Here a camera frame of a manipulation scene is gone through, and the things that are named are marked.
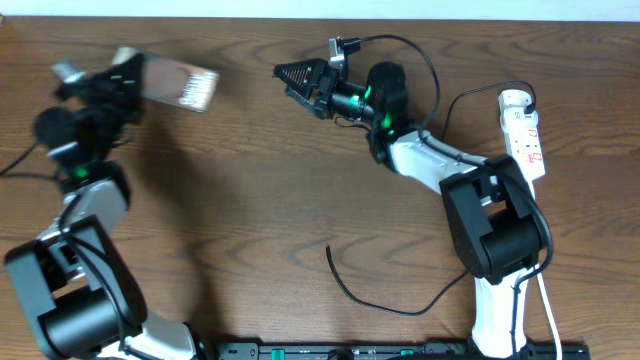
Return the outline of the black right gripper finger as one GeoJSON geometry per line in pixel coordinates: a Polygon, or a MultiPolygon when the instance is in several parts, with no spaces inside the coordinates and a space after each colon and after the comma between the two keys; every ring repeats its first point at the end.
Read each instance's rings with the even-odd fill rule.
{"type": "Polygon", "coordinates": [[[292,87],[287,86],[285,88],[285,94],[298,102],[303,108],[305,108],[308,112],[310,112],[313,116],[318,119],[325,118],[325,111],[321,106],[312,103],[310,100],[304,98],[298,92],[296,92],[292,87]]]}
{"type": "Polygon", "coordinates": [[[303,98],[310,98],[319,86],[320,78],[328,68],[328,62],[314,58],[276,65],[273,76],[282,80],[291,90],[303,98]]]}

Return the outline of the Samsung Galaxy smartphone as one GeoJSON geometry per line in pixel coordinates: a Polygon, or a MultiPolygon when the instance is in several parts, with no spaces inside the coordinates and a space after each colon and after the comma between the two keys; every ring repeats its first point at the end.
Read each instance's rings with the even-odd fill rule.
{"type": "Polygon", "coordinates": [[[198,113],[209,109],[220,78],[218,72],[132,47],[118,48],[112,64],[123,64],[139,54],[144,58],[142,95],[145,99],[198,113]]]}

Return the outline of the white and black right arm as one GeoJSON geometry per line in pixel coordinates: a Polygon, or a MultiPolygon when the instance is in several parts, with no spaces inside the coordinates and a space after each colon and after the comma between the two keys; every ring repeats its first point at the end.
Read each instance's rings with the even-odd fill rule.
{"type": "Polygon", "coordinates": [[[553,256],[550,226],[533,188],[545,173],[533,88],[521,81],[500,84],[506,152],[486,158],[419,127],[399,64],[374,65],[363,86],[348,81],[345,66],[319,58],[279,64],[273,75],[315,117],[342,117],[367,129],[378,163],[440,195],[455,252],[475,282],[472,343],[487,358],[521,358],[526,288],[553,256]]]}

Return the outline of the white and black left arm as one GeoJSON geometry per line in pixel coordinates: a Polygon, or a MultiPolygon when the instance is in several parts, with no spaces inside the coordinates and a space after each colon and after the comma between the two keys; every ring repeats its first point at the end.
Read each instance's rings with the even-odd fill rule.
{"type": "Polygon", "coordinates": [[[112,242],[131,189],[109,154],[126,143],[145,100],[203,112],[218,74],[131,47],[118,49],[99,73],[70,61],[52,70],[60,81],[57,104],[37,117],[34,133],[56,163],[63,207],[37,238],[4,259],[36,344],[50,359],[212,358],[189,324],[148,309],[112,242]]]}

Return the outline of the white charger plug adapter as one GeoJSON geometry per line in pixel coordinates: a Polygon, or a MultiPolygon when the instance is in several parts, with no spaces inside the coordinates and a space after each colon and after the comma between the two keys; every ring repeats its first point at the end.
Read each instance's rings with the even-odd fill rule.
{"type": "Polygon", "coordinates": [[[533,103],[531,95],[523,90],[507,89],[498,96],[499,109],[504,113],[508,108],[527,108],[533,103]]]}

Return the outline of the white power strip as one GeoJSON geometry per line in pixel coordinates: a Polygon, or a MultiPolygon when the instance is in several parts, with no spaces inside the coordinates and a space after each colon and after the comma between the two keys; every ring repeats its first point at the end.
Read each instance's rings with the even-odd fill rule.
{"type": "Polygon", "coordinates": [[[516,160],[524,178],[533,182],[546,171],[537,128],[538,113],[526,114],[524,110],[524,107],[508,107],[500,120],[507,153],[516,160]]]}

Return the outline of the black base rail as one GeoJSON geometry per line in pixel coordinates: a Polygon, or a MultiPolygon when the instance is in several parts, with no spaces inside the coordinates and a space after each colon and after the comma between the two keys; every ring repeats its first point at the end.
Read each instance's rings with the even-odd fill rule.
{"type": "Polygon", "coordinates": [[[525,343],[480,346],[472,340],[432,339],[426,343],[257,343],[227,342],[215,346],[220,360],[383,360],[383,359],[520,359],[590,360],[588,346],[525,343]]]}

